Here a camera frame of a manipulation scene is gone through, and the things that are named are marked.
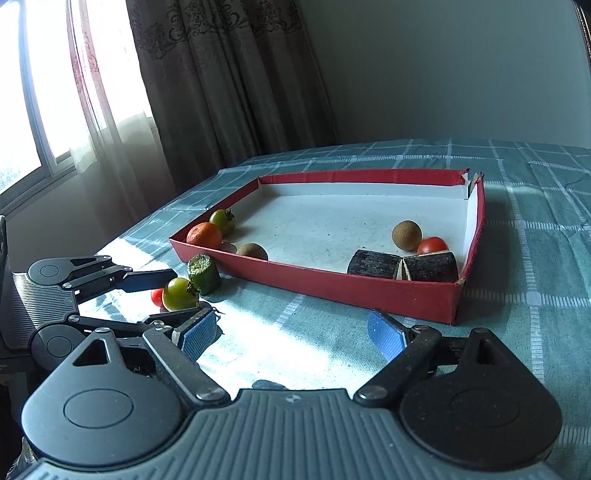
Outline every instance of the tomato stem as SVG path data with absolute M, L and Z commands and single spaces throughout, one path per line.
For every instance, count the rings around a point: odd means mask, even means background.
M 187 285 L 187 292 L 189 292 L 191 295 L 196 297 L 199 294 L 199 289 L 195 288 L 193 283 L 191 281 L 189 281 L 189 284 Z

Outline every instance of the green tomato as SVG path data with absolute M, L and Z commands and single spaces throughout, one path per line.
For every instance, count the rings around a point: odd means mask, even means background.
M 223 236 L 230 235 L 236 228 L 236 219 L 230 209 L 216 210 L 212 213 L 209 221 L 217 225 Z
M 194 293 L 186 278 L 173 278 L 162 292 L 162 303 L 169 312 L 194 308 L 198 301 L 199 294 Z

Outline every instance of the window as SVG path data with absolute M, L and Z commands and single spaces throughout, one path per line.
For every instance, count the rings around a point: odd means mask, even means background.
M 0 210 L 71 166 L 87 137 L 64 0 L 0 0 Z

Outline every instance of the orange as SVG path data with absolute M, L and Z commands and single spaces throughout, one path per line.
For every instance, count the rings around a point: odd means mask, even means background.
M 222 244 L 222 231 L 211 222 L 203 222 L 195 225 L 187 234 L 187 243 L 205 248 L 220 248 Z

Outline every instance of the checkered fabric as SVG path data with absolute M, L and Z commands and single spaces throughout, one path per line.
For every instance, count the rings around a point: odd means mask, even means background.
M 196 186 L 100 253 L 135 270 L 186 275 L 168 237 L 257 176 L 355 168 L 465 168 L 485 173 L 486 225 L 459 308 L 444 335 L 493 330 L 551 391 L 564 427 L 548 460 L 566 479 L 591 478 L 591 150 L 445 139 L 340 145 L 252 158 Z M 224 335 L 200 358 L 232 395 L 260 379 L 352 394 L 385 365 L 368 311 L 225 277 L 208 297 Z M 137 321 L 149 293 L 108 294 L 84 313 Z M 411 326 L 418 320 L 399 318 Z

